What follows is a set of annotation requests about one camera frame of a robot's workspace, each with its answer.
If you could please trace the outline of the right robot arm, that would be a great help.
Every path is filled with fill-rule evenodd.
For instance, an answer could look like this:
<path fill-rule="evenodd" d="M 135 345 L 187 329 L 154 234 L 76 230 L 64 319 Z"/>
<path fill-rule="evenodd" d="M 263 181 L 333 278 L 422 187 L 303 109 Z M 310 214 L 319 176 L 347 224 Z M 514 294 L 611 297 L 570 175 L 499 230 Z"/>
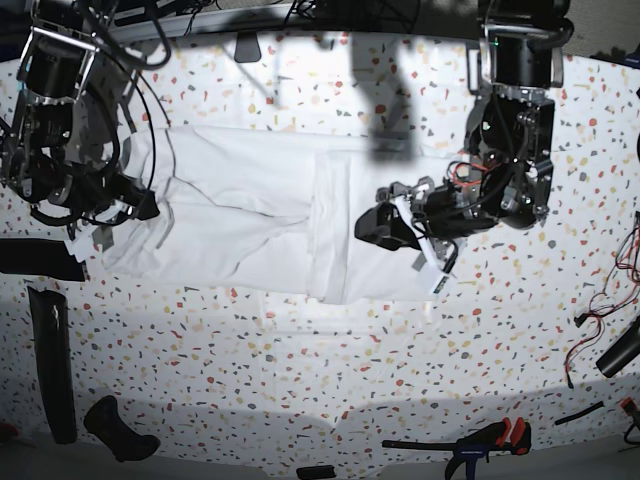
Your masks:
<path fill-rule="evenodd" d="M 154 1 L 35 1 L 31 26 L 20 57 L 20 90 L 10 124 L 1 126 L 1 183 L 30 206 L 34 220 L 64 227 L 73 234 L 79 222 L 116 227 L 129 220 L 146 221 L 159 208 L 150 180 L 136 183 L 119 165 L 120 141 L 106 100 L 89 82 L 99 55 L 120 69 L 157 70 L 126 51 L 110 27 L 122 11 L 140 8 L 154 26 Z M 66 157 L 74 108 L 88 95 L 102 115 L 112 143 L 109 160 L 100 166 Z"/>

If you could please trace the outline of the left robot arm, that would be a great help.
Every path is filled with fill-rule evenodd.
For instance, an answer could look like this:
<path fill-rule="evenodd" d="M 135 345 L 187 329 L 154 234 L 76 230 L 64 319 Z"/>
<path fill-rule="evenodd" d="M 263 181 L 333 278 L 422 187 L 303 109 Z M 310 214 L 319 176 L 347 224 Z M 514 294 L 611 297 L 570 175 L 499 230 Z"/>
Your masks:
<path fill-rule="evenodd" d="M 469 60 L 466 160 L 450 162 L 440 186 L 381 188 L 355 224 L 355 237 L 389 251 L 412 248 L 430 294 L 450 285 L 467 237 L 499 223 L 525 230 L 546 219 L 554 166 L 555 103 L 563 46 L 574 25 L 567 1 L 481 1 L 479 50 Z"/>

